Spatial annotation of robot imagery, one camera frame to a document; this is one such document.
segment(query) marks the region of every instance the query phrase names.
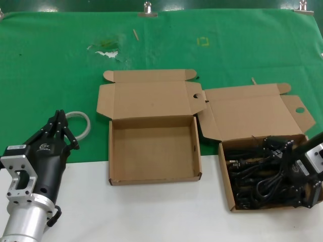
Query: open cardboard box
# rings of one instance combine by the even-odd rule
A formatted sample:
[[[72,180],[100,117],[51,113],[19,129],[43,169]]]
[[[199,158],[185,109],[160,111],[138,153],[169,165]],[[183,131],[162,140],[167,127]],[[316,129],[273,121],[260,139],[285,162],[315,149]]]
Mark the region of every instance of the open cardboard box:
[[[197,181],[197,112],[206,108],[194,70],[106,71],[97,112],[110,117],[111,185]]]
[[[204,137],[221,141],[220,167],[232,212],[250,210],[236,208],[224,150],[256,146],[267,136],[287,136],[301,144],[306,141],[304,133],[315,124],[298,96],[283,95],[290,90],[287,83],[205,90],[209,102],[198,113],[198,120]]]

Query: box lid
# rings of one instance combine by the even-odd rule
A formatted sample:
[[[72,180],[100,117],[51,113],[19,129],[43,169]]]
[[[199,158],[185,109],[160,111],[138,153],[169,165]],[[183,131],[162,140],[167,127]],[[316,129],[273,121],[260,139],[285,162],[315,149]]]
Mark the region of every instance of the box lid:
[[[206,108],[194,70],[106,71],[97,112],[112,119],[193,115]]]
[[[298,96],[282,95],[287,83],[205,90],[209,102],[198,113],[203,136],[227,141],[303,134],[315,121]]]

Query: hole in box lid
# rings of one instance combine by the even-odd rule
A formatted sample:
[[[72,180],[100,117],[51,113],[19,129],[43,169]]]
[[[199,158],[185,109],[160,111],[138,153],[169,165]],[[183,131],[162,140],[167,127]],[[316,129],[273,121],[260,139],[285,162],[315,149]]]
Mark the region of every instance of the hole in box lid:
[[[305,109],[304,109],[303,107],[298,107],[298,108],[296,109],[296,112],[297,112],[297,113],[304,113],[304,112],[305,112]]]

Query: green tablecloth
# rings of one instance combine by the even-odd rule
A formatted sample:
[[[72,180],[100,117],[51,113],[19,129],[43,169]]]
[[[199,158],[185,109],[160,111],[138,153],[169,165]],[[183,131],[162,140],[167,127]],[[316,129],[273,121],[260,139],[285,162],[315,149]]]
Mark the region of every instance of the green tablecloth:
[[[96,53],[115,49],[116,58]],[[96,113],[105,70],[195,69],[204,89],[252,85],[251,77],[287,82],[317,122],[312,136],[323,130],[321,53],[314,18],[290,10],[14,13],[0,22],[0,150],[23,143],[56,109],[77,110],[92,130],[68,161],[107,160],[109,119]],[[70,128],[77,134],[85,122]],[[201,144],[202,155],[215,152]]]

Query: power cord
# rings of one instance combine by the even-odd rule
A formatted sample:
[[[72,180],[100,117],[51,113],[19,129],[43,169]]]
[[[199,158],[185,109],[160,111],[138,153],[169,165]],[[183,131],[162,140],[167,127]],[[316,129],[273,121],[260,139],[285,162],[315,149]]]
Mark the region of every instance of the power cord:
[[[295,188],[285,175],[283,154],[292,146],[292,141],[267,137],[261,147],[225,151],[226,160],[230,160],[227,168],[238,209],[277,204],[294,206],[299,201],[304,191]]]

